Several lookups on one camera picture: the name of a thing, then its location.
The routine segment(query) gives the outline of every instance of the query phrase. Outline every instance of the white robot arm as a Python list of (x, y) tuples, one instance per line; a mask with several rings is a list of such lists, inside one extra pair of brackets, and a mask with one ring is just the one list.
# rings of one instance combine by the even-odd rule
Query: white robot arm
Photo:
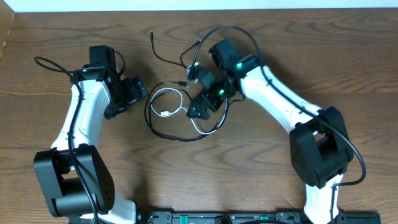
[[(289, 103), (283, 96), (275, 91), (273, 87), (267, 84), (260, 67), (257, 67), (246, 74), (246, 77), (241, 80), (241, 88), (243, 94), (260, 104), (269, 114), (271, 114), (284, 127), (287, 133), (295, 129), (297, 123), (306, 123), (312, 117), (302, 113), (297, 107)], [(265, 74), (273, 84), (283, 91), (289, 98), (294, 100), (300, 106), (305, 107), (308, 111), (318, 115), (321, 109), (317, 105), (313, 105), (303, 98), (296, 95), (291, 89), (280, 82), (271, 72), (269, 67), (263, 67)], [(336, 175), (330, 179), (326, 186), (318, 188), (317, 186), (309, 186), (306, 184), (307, 202), (304, 206), (304, 212), (314, 224), (326, 224), (330, 222), (330, 205), (332, 186), (335, 183), (340, 183), (343, 174)], [(334, 218), (338, 214), (337, 209), (337, 194), (335, 194), (333, 205)]]
[[(67, 118), (51, 150), (38, 152), (34, 159), (47, 206), (55, 217), (91, 220), (93, 209), (96, 209), (101, 222), (136, 222), (135, 203), (115, 194), (112, 177), (97, 151), (103, 116), (111, 119), (147, 96), (139, 78), (120, 79), (124, 65), (119, 72), (115, 52), (121, 56), (105, 45), (90, 47), (90, 64), (75, 70), (73, 76), (64, 69), (60, 70), (67, 73), (73, 83)], [(48, 68), (37, 59), (62, 68), (46, 58), (35, 58), (42, 67)], [(74, 169), (78, 178), (62, 177)]]

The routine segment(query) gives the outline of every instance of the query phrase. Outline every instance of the black metal bracket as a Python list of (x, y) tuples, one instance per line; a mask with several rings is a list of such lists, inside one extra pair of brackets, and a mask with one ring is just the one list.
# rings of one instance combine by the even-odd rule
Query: black metal bracket
[(242, 58), (229, 40), (218, 42), (209, 53), (221, 72), (220, 78), (201, 65), (192, 65), (187, 78), (195, 83), (201, 83), (203, 89), (191, 101), (187, 110), (189, 118), (208, 119), (207, 109), (217, 111), (224, 101), (241, 92), (240, 79), (246, 73), (258, 66), (258, 59), (253, 55)]
[[(319, 111), (318, 117), (332, 124), (348, 139), (343, 116), (336, 108)], [(315, 131), (325, 136), (316, 141), (313, 135)], [(344, 174), (348, 163), (354, 158), (348, 144), (316, 119), (305, 124), (299, 123), (290, 132), (290, 155), (298, 176), (306, 184), (318, 188), (324, 187), (336, 175)]]
[(131, 105), (148, 95), (138, 77), (121, 80), (121, 75), (122, 71), (118, 73), (116, 70), (114, 50), (105, 45), (90, 47), (90, 64), (73, 73), (73, 77), (78, 81), (96, 80), (106, 83), (111, 95), (111, 102), (104, 112), (106, 119), (125, 112)]
[[(100, 214), (107, 214), (114, 203), (114, 183), (95, 146), (81, 145), (74, 149), (79, 168), (94, 195)], [(69, 151), (38, 152), (34, 168), (44, 199), (54, 217), (91, 213), (92, 208), (79, 178), (64, 179), (70, 171)]]

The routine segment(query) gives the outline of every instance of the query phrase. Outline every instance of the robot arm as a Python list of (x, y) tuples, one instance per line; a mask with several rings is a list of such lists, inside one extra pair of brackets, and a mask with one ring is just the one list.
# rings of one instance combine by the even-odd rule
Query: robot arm
[[(102, 117), (111, 119), (126, 111), (127, 107), (145, 98), (147, 90), (137, 77), (120, 79), (114, 50), (105, 45), (90, 47), (90, 64), (73, 74), (83, 94), (80, 96), (76, 85), (72, 85), (72, 101), (61, 133), (51, 150), (38, 152), (34, 159), (47, 206), (54, 217), (79, 217), (90, 222), (93, 216), (79, 178), (64, 179), (62, 176), (74, 169), (69, 155), (68, 132), (72, 117), (77, 113), (72, 149), (81, 176), (94, 198), (99, 218), (106, 223), (135, 223), (135, 203), (115, 194), (113, 179), (97, 148)], [(83, 100), (75, 112), (79, 97)]]
[[(284, 97), (280, 96), (278, 92), (273, 89), (273, 87), (267, 84), (260, 69), (260, 67), (257, 67), (251, 70), (246, 74), (245, 78), (241, 79), (241, 88), (243, 94), (247, 98), (252, 99), (260, 104), (280, 123), (280, 125), (282, 125), (282, 127), (284, 127), (288, 133), (296, 128), (296, 124), (310, 121), (312, 117), (301, 113), (298, 108), (289, 103)], [(313, 105), (296, 95), (272, 74), (269, 67), (264, 66), (263, 69), (268, 79), (272, 80), (273, 84), (278, 89), (283, 91), (295, 102), (299, 103), (300, 106), (304, 106), (313, 114), (318, 115), (318, 111), (321, 110), (319, 106)], [(343, 174), (336, 175), (327, 181), (325, 186), (322, 188), (308, 184), (305, 185), (307, 201), (304, 206), (304, 212), (314, 224), (326, 224), (330, 222), (332, 185), (335, 183), (340, 183), (342, 178)], [(337, 216), (337, 214), (338, 209), (336, 193), (333, 205), (334, 218)]]
[[(351, 148), (339, 136), (335, 136), (333, 131), (323, 127), (317, 119), (302, 113), (269, 85), (258, 58), (253, 55), (242, 58), (228, 40), (217, 43), (209, 52), (222, 76), (215, 78), (209, 70), (197, 63), (193, 69), (188, 70), (188, 79), (202, 83), (203, 90), (190, 103), (187, 116), (208, 119), (210, 115), (207, 109), (218, 110), (225, 99), (231, 98), (238, 91), (259, 103), (289, 133), (292, 165), (306, 183), (305, 214), (315, 224), (328, 223), (332, 207), (333, 216), (338, 214), (337, 194), (331, 206), (332, 186), (341, 182), (347, 164), (353, 160)], [(287, 88), (272, 74), (269, 67), (263, 66), (262, 69), (277, 89), (307, 111), (338, 128), (348, 139), (343, 117), (336, 108), (322, 110)], [(325, 134), (325, 137), (316, 141), (314, 135), (318, 133)]]

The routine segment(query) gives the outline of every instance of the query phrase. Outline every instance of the wall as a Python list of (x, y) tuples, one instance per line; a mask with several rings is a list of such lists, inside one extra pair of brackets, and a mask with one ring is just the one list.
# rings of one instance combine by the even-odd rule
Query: wall
[(14, 12), (398, 7), (398, 0), (6, 0), (6, 2)]

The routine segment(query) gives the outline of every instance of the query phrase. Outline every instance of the wooden table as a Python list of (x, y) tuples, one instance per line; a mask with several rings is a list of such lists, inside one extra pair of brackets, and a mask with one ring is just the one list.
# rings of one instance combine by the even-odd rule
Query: wooden table
[[(88, 63), (89, 46), (106, 44), (125, 56), (126, 75), (140, 76), (151, 89), (161, 81), (185, 80), (186, 73), (154, 56), (150, 30), (158, 53), (178, 60), (217, 24), (247, 29), (287, 86), (322, 108), (333, 105), (342, 112), (368, 176), (360, 185), (340, 189), (339, 207), (379, 212), (383, 223), (396, 223), (398, 9), (17, 14), (0, 63), (0, 223), (66, 222), (47, 210), (32, 163), (61, 130), (70, 86), (66, 75), (37, 66), (36, 55), (74, 70)], [(244, 55), (253, 50), (245, 36), (219, 32), (203, 45), (202, 64), (214, 67), (206, 51), (222, 38), (232, 39)], [(176, 95), (165, 96), (156, 107), (172, 110), (177, 101)], [(143, 108), (141, 101), (103, 121), (98, 150), (117, 193), (146, 209), (303, 207), (305, 187), (290, 164), (288, 135), (253, 101), (231, 106), (219, 131), (191, 143), (154, 136)], [(201, 124), (210, 127), (219, 114)], [(197, 134), (182, 112), (154, 119), (170, 134)], [(358, 178), (360, 170), (355, 159), (345, 180)]]

